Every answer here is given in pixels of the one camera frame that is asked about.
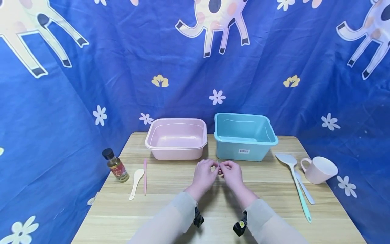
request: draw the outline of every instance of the glass bottle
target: glass bottle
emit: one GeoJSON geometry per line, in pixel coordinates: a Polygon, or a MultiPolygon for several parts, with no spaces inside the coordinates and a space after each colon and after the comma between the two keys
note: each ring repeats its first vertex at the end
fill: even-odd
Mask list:
{"type": "Polygon", "coordinates": [[[111,172],[119,180],[119,182],[126,182],[129,179],[129,174],[119,158],[117,158],[111,148],[104,149],[101,153],[105,159],[108,160],[107,166],[111,172]]]}

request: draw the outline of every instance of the white plastic spoon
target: white plastic spoon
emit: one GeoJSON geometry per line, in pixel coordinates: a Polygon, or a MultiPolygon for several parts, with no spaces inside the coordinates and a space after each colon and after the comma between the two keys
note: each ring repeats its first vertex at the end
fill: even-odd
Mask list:
{"type": "Polygon", "coordinates": [[[134,182],[133,182],[133,190],[131,191],[129,200],[133,200],[135,197],[135,192],[137,191],[138,183],[140,183],[140,180],[142,176],[144,175],[145,171],[143,169],[139,169],[134,173],[134,182]]]}
{"type": "Polygon", "coordinates": [[[314,205],[314,199],[313,199],[312,195],[310,195],[309,191],[306,189],[305,185],[303,184],[302,179],[301,179],[301,175],[296,170],[294,170],[294,172],[295,172],[296,179],[298,180],[299,184],[302,187],[303,192],[306,195],[307,200],[309,201],[309,203],[311,205],[314,205]]]}
{"type": "Polygon", "coordinates": [[[287,164],[290,167],[292,178],[295,183],[296,190],[298,191],[299,200],[301,201],[303,213],[305,214],[305,217],[309,223],[312,222],[312,216],[310,215],[309,208],[307,207],[306,201],[303,198],[303,194],[301,191],[301,188],[298,185],[298,180],[296,179],[296,176],[294,174],[294,166],[296,165],[297,161],[291,154],[283,154],[283,153],[275,153],[275,156],[282,162],[287,164]]]}

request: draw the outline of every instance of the bottle label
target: bottle label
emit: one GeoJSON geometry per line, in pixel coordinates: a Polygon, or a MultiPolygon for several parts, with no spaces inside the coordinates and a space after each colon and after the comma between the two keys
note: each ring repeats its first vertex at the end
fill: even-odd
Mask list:
{"type": "Polygon", "coordinates": [[[111,172],[115,175],[118,180],[122,180],[126,177],[126,169],[124,168],[122,162],[114,167],[110,167],[111,172]]]}

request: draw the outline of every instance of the mug handle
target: mug handle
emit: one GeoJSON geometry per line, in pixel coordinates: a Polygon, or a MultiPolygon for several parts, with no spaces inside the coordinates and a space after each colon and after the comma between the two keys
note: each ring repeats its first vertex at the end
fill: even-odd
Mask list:
{"type": "Polygon", "coordinates": [[[312,164],[313,160],[308,159],[308,158],[301,159],[301,168],[303,169],[303,172],[306,173],[306,168],[303,166],[304,161],[307,161],[307,162],[309,162],[309,164],[312,164]]]}

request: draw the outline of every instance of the blue plastic bin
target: blue plastic bin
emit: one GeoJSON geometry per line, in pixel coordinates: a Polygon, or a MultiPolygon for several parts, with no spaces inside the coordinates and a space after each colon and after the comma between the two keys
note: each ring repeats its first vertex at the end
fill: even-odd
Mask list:
{"type": "Polygon", "coordinates": [[[278,144],[266,116],[217,113],[214,120],[219,159],[260,162],[270,148],[278,144]]]}

